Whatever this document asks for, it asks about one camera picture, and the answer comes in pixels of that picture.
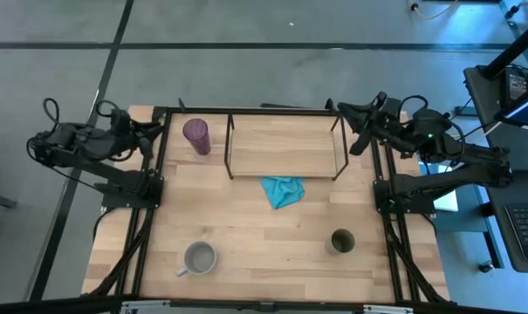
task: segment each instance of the wooden shelf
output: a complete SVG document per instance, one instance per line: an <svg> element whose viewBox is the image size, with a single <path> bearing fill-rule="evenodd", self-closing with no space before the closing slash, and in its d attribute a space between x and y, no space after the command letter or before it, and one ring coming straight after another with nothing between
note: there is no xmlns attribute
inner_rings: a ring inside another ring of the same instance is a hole
<svg viewBox="0 0 528 314"><path fill-rule="evenodd" d="M328 129L234 130L230 158L233 175L332 178L336 174L333 133Z"/></svg>

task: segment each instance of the desk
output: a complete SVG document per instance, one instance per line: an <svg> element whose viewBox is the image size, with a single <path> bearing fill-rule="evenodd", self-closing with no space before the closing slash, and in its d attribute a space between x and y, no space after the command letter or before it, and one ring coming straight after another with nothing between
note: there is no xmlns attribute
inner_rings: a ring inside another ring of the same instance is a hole
<svg viewBox="0 0 528 314"><path fill-rule="evenodd" d="M481 77L477 68L465 69L464 74L466 85L471 98L473 98L481 123L493 121L494 115L499 110L497 101L499 100L500 87L498 81L490 81ZM527 140L528 131L505 124L497 127L494 132L487 136L487 141L491 146L508 147L511 154L515 154L514 161L516 163L521 163L522 159L528 159L528 151L525 150L525 141ZM528 272L528 262L522 256L514 230L504 210L504 206L507 204L528 202L528 172L514 172L514 182L509 187L487 188L487 193L513 268L520 272Z"/></svg>
<svg viewBox="0 0 528 314"><path fill-rule="evenodd" d="M152 106L132 106L129 110L138 121L150 121L152 111ZM237 117L236 129L242 129ZM183 124L193 118L204 119L209 125L209 155L197 155L182 135ZM251 124L282 125L310 132L331 127L334 117L254 115L250 119ZM223 164L226 123L226 114L172 115L163 169L164 195L154 214L141 296L394 302L381 216L374 206L370 148L360 157L351 156L338 180L306 179L302 201L273 210L257 177L229 179ZM350 132L347 124L346 133L350 145L356 134ZM133 169L139 168L140 163L141 156L135 154L117 165ZM399 173L420 174L415 159L400 160L396 155L395 163ZM415 263L437 292L448 298L434 230L420 215L406 217ZM84 292L96 288L120 258L129 218L129 209L117 209L100 223ZM339 228L353 232L355 249L330 256L324 248L325 239ZM215 245L216 268L204 276L176 277L186 247L199 239ZM130 291L134 269L132 261L125 291ZM409 298L401 261L399 270L404 296Z"/></svg>

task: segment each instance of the computer monitor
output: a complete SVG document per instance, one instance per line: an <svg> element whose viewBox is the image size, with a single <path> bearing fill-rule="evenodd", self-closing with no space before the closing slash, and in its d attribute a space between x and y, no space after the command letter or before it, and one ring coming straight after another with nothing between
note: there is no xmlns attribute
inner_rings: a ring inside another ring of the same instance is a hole
<svg viewBox="0 0 528 314"><path fill-rule="evenodd" d="M528 91L497 113L495 119L528 130Z"/></svg>

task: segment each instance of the mug handle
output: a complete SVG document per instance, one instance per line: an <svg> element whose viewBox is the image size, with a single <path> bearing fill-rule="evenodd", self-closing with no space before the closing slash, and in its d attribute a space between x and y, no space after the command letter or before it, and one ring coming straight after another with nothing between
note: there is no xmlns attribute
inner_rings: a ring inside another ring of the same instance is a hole
<svg viewBox="0 0 528 314"><path fill-rule="evenodd" d="M186 268L186 266L182 266L179 270L176 271L176 276L184 276L188 274L190 271Z"/></svg>

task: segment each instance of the white mug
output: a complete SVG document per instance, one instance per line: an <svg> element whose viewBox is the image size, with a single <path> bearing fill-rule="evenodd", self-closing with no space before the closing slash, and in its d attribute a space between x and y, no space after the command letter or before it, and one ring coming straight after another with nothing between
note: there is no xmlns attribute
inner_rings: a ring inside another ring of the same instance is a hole
<svg viewBox="0 0 528 314"><path fill-rule="evenodd" d="M217 264L217 251L211 244L198 241L190 244L184 253L184 266L176 271L176 276L188 273L203 275L209 273Z"/></svg>

